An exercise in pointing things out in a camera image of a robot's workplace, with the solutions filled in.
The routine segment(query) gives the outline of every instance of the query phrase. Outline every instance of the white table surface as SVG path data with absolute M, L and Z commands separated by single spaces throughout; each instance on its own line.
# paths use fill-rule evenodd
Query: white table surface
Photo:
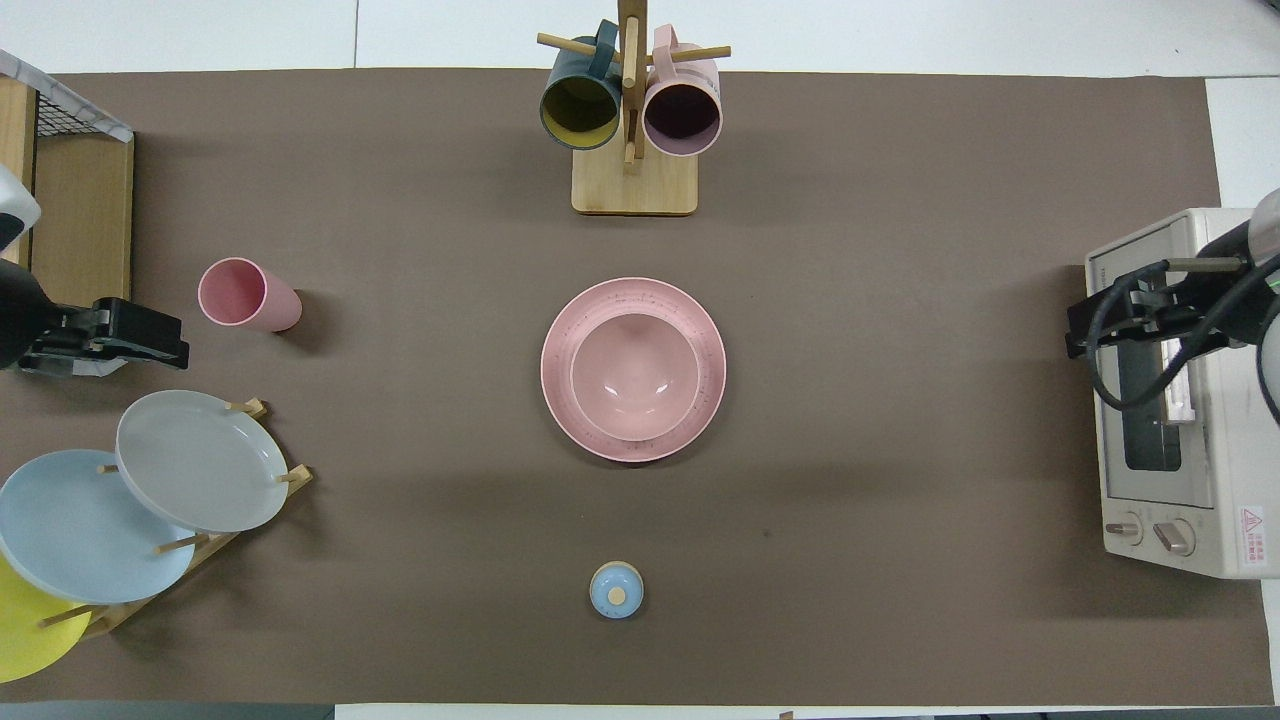
M 0 49 L 50 73 L 548 68 L 554 50 L 534 42 L 539 31 L 588 35 L 614 13 L 613 0 L 4 0 Z M 1222 206 L 1252 208 L 1280 187 L 1280 12 L 1262 0 L 657 0 L 649 17 L 677 23 L 681 40 L 732 45 L 726 72 L 1203 77 Z M 1262 593 L 1280 689 L 1280 580 L 1265 580 Z M 983 708 L 353 705 L 337 716 L 763 720 L 782 710 Z

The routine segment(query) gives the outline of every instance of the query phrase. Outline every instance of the yellow plate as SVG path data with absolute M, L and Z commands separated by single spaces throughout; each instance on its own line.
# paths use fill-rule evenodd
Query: yellow plate
M 0 555 L 0 683 L 26 678 L 67 655 L 84 634 L 92 614 L 77 615 L 47 628 L 40 628 L 37 623 L 78 605 L 22 579 Z

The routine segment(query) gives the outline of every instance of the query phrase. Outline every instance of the pink cup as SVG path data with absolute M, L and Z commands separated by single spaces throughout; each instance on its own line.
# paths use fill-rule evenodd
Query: pink cup
M 707 150 L 719 137 L 719 70 L 716 60 L 673 63 L 672 53 L 696 50 L 677 42 L 664 24 L 653 32 L 653 70 L 644 96 L 644 135 L 668 154 L 687 158 Z
M 298 293 L 280 278 L 244 258 L 214 263 L 196 292 L 205 316 L 229 328 L 280 332 L 302 316 Z

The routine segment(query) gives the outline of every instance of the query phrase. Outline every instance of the oven knob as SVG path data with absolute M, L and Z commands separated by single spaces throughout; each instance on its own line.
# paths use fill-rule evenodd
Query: oven knob
M 1179 518 L 1171 523 L 1156 523 L 1152 529 L 1169 552 L 1183 557 L 1196 552 L 1196 530 L 1187 520 Z
M 1129 544 L 1142 542 L 1142 520 L 1133 512 L 1125 512 L 1119 523 L 1107 523 L 1102 529 L 1108 534 L 1125 538 Z

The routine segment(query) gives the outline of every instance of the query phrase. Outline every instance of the small blue lid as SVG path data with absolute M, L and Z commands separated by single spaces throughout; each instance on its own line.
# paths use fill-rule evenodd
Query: small blue lid
M 630 618 L 644 602 L 644 580 L 631 565 L 614 560 L 605 562 L 591 577 L 591 605 L 605 618 Z

